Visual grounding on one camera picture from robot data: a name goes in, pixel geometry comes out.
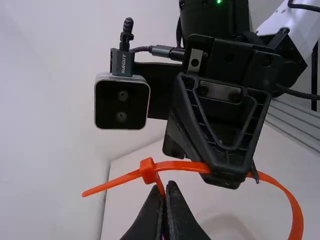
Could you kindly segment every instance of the black plastic mount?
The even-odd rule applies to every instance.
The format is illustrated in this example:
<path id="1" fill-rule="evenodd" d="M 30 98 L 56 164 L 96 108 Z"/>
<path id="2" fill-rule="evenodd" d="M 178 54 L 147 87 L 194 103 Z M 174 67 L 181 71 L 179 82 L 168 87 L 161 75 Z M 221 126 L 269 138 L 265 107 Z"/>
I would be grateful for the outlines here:
<path id="1" fill-rule="evenodd" d="M 222 87 L 220 99 L 210 97 Z M 252 169 L 271 98 L 265 91 L 179 74 L 163 153 L 206 163 L 213 172 L 202 175 L 206 183 L 237 189 Z"/>

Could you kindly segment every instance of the metal screw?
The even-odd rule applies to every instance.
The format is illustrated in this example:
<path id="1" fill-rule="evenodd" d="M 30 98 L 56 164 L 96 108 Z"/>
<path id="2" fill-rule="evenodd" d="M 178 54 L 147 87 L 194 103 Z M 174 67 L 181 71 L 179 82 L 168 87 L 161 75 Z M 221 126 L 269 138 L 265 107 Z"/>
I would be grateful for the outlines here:
<path id="1" fill-rule="evenodd" d="M 200 96 L 205 96 L 209 92 L 209 88 L 206 85 L 201 85 L 198 88 L 198 93 Z"/>
<path id="2" fill-rule="evenodd" d="M 199 60 L 198 59 L 192 59 L 191 65 L 192 65 L 192 67 L 197 67 L 199 65 Z"/>
<path id="3" fill-rule="evenodd" d="M 237 91 L 232 91 L 229 93 L 228 99 L 231 102 L 237 103 L 241 100 L 241 94 Z"/>
<path id="4" fill-rule="evenodd" d="M 263 57 L 261 57 L 260 59 L 260 63 L 262 66 L 264 67 L 268 67 L 271 65 L 272 62 L 272 58 L 269 55 L 264 55 Z"/>

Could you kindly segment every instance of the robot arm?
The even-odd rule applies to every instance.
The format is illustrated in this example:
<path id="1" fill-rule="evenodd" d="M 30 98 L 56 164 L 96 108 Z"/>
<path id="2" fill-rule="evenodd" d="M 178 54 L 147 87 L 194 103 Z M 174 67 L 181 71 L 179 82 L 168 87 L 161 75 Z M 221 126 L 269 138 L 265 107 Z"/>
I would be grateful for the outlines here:
<path id="1" fill-rule="evenodd" d="M 294 3 L 320 7 L 319 0 L 295 0 Z M 289 29 L 288 35 L 306 60 L 320 39 L 319 25 L 318 12 L 289 8 L 288 0 L 284 0 L 278 9 L 258 27 L 256 33 L 263 37 L 275 35 L 284 28 Z"/>
<path id="2" fill-rule="evenodd" d="M 110 73 L 95 85 L 96 126 L 141 129 L 146 118 L 167 120 L 163 153 L 206 163 L 214 172 L 201 175 L 206 183 L 237 189 L 248 172 L 258 182 L 253 156 L 272 96 L 288 92 L 306 69 L 320 37 L 318 9 L 291 9 L 284 0 L 256 35 L 248 0 L 179 0 L 179 7 L 183 49 L 129 50 L 133 21 L 125 22 Z M 182 64 L 134 62 L 141 51 Z"/>

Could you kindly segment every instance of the white table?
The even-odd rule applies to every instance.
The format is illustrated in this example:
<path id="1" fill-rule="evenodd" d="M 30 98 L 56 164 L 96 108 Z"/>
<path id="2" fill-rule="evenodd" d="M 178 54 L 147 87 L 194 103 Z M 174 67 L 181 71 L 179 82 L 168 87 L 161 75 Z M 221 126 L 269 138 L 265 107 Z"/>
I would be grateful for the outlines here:
<path id="1" fill-rule="evenodd" d="M 168 160 L 162 140 L 111 164 L 109 179 L 139 168 L 140 160 Z M 304 213 L 304 239 L 314 240 L 320 226 L 320 156 L 264 125 L 254 156 L 259 171 L 287 187 Z M 160 173 L 164 184 L 177 182 L 196 220 L 213 240 L 286 240 L 292 224 L 289 201 L 276 187 L 247 179 L 238 190 L 203 182 L 197 173 Z M 102 240 L 118 240 L 137 217 L 152 185 L 136 179 L 106 195 Z"/>

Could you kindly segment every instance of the screw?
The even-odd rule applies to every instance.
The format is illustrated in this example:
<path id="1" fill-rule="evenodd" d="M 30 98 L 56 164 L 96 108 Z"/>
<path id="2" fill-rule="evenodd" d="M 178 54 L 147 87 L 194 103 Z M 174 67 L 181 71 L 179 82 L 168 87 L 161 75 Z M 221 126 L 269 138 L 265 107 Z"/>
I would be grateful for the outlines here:
<path id="1" fill-rule="evenodd" d="M 230 53 L 225 57 L 225 61 L 227 63 L 232 63 L 234 61 L 234 59 L 235 59 L 235 55 L 233 53 Z"/>
<path id="2" fill-rule="evenodd" d="M 228 99 L 231 102 L 237 103 L 241 100 L 241 94 L 237 91 L 232 91 L 229 93 Z"/>
<path id="3" fill-rule="evenodd" d="M 198 59 L 192 59 L 192 61 L 191 61 L 191 65 L 192 65 L 192 67 L 197 67 L 198 65 L 199 65 L 199 60 Z"/>
<path id="4" fill-rule="evenodd" d="M 209 92 L 209 88 L 206 85 L 201 85 L 198 88 L 198 93 L 200 96 L 205 96 Z"/>
<path id="5" fill-rule="evenodd" d="M 264 67 L 268 67 L 271 65 L 272 62 L 272 58 L 269 55 L 264 55 L 263 57 L 261 57 L 260 59 L 260 63 L 262 66 Z"/>

